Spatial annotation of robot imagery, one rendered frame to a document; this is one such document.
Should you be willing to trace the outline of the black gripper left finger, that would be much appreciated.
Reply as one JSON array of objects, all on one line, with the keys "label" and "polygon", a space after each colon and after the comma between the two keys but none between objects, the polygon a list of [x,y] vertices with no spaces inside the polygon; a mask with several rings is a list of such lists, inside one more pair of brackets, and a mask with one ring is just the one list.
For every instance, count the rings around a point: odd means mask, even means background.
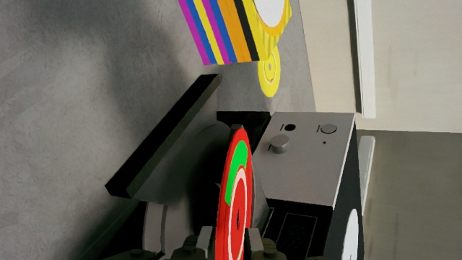
[{"label": "black gripper left finger", "polygon": [[[200,235],[188,236],[182,248],[164,260],[215,260],[216,227],[202,226]],[[154,260],[151,251],[132,249],[101,260]]]}]

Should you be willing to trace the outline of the red cd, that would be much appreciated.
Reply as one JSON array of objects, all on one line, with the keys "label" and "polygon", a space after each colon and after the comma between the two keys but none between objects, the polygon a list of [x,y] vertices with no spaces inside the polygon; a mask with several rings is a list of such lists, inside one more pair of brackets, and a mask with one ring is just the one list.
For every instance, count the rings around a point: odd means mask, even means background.
[{"label": "red cd", "polygon": [[251,199],[250,145],[245,129],[238,129],[230,142],[222,175],[215,260],[243,260],[244,231],[250,227]]}]

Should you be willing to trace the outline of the black rectangular box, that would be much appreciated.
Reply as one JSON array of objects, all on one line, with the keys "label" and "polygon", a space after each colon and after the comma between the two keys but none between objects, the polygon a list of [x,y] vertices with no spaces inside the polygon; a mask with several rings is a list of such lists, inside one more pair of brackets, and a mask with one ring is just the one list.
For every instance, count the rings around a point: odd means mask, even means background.
[{"label": "black rectangular box", "polygon": [[[248,135],[250,150],[253,155],[269,125],[271,114],[265,111],[217,111],[217,120],[229,127],[233,124],[242,124]],[[202,191],[194,213],[195,235],[200,234],[202,226],[217,226],[219,193],[220,188],[215,183],[209,184]],[[98,260],[132,249],[143,249],[142,234],[146,207],[147,201],[139,202]]]}]

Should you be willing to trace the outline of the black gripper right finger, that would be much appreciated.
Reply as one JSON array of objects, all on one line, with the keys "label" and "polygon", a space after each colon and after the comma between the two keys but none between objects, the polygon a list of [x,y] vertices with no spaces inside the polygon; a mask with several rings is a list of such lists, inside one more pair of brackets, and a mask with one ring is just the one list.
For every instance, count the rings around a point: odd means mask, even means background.
[{"label": "black gripper right finger", "polygon": [[[261,238],[258,228],[245,227],[243,260],[287,260],[287,257],[284,253],[277,251],[273,240]],[[313,256],[306,258],[306,260],[333,259],[325,256]]]}]

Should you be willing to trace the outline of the white disc with centre hole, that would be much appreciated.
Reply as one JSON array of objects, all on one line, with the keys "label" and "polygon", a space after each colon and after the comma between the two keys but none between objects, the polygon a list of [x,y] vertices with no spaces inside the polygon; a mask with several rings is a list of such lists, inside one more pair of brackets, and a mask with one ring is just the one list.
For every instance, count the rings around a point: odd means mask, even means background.
[{"label": "white disc with centre hole", "polygon": [[357,212],[355,209],[353,209],[350,213],[348,223],[346,226],[341,260],[349,260],[349,259],[357,260],[357,243],[358,243]]},{"label": "white disc with centre hole", "polygon": [[284,0],[253,0],[261,20],[269,27],[278,25],[284,10]]}]

